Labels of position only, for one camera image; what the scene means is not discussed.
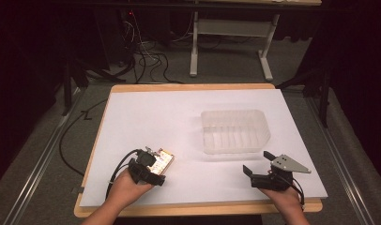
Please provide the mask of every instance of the clear plastic box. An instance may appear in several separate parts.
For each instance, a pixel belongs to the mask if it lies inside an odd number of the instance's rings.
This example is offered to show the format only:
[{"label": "clear plastic box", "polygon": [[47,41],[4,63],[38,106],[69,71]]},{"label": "clear plastic box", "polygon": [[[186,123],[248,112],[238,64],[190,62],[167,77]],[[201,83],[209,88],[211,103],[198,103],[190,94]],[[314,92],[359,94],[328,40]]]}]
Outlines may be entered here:
[{"label": "clear plastic box", "polygon": [[270,138],[263,112],[202,112],[205,152],[209,155],[257,153]]}]

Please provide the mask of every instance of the hand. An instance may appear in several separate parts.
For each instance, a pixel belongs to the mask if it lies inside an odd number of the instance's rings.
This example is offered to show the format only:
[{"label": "hand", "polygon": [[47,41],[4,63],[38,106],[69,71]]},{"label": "hand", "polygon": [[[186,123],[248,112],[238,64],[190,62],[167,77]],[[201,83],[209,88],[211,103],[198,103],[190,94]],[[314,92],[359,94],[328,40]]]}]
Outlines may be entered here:
[{"label": "hand", "polygon": [[285,191],[275,191],[260,188],[273,201],[275,207],[282,214],[288,225],[310,224],[305,218],[304,212],[299,203],[298,193],[291,187]]},{"label": "hand", "polygon": [[150,184],[137,185],[126,169],[114,180],[106,201],[83,224],[113,224],[118,214],[127,206],[137,201],[153,186]]},{"label": "hand", "polygon": [[114,180],[106,203],[116,206],[121,211],[123,208],[137,201],[152,187],[150,184],[135,184],[129,170],[126,169]]}]

